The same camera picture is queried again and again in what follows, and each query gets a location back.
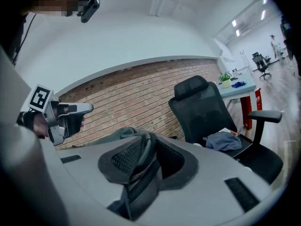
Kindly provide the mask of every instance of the table leg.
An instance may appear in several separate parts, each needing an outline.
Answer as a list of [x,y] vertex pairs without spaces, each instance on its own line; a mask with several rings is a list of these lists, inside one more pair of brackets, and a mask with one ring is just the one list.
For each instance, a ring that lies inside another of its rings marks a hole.
[[[250,99],[251,99],[251,108],[252,111],[257,111],[257,102],[256,102],[256,96],[255,91],[250,92]],[[252,140],[255,136],[255,129],[256,129],[256,120],[252,120]]]

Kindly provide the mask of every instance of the table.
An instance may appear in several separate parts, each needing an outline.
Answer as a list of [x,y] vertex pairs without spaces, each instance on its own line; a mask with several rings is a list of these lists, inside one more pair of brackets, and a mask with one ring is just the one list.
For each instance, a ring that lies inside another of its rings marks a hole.
[[246,85],[238,87],[238,88],[233,88],[231,86],[231,87],[228,87],[225,89],[222,88],[222,85],[218,86],[218,89],[220,91],[222,99],[223,100],[232,100],[232,99],[249,96],[251,99],[252,111],[257,111],[257,103],[256,103],[256,96],[255,96],[256,85],[255,85],[255,82],[254,82],[251,74],[245,73],[245,74],[239,75],[238,80],[232,81],[232,84],[235,84],[236,82],[239,82],[239,81],[244,81],[246,83]]

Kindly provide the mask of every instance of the ladder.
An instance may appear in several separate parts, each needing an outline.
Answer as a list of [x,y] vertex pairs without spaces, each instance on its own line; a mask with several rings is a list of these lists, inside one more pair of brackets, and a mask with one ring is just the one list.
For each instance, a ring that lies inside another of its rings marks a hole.
[[249,62],[249,60],[248,60],[248,58],[247,58],[244,50],[242,52],[240,52],[240,56],[241,56],[241,58],[244,61],[244,64],[245,64],[244,68],[248,67],[249,68],[249,72],[251,73],[252,72],[251,65],[250,65],[250,62]]

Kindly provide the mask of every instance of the qr code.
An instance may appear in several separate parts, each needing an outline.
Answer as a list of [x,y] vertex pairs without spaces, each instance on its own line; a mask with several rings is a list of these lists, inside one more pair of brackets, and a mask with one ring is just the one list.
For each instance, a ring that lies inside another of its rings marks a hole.
[[43,109],[45,106],[45,103],[47,102],[49,93],[50,93],[50,90],[37,86],[37,88],[32,96],[32,99],[30,101],[30,105],[35,106],[40,109]]

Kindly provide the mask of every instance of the black cable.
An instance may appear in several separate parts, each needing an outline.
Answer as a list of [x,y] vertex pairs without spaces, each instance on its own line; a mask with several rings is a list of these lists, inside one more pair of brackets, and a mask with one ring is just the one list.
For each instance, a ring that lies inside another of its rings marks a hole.
[[37,14],[35,14],[35,15],[33,16],[33,18],[32,18],[32,20],[31,20],[31,22],[30,22],[30,24],[29,24],[29,26],[28,26],[27,32],[26,32],[26,34],[25,34],[25,37],[24,37],[24,39],[23,39],[23,41],[22,41],[20,47],[16,49],[16,55],[15,55],[13,61],[12,61],[13,65],[16,65],[16,60],[17,60],[17,58],[18,58],[19,52],[20,52],[20,50],[21,50],[21,48],[22,48],[22,46],[23,46],[23,44],[24,44],[24,42],[25,42],[25,39],[26,39],[26,37],[27,37],[28,31],[29,31],[29,29],[30,29],[30,26],[32,25],[32,22],[33,22],[33,20],[34,20],[34,18],[35,18],[36,15],[37,15]]

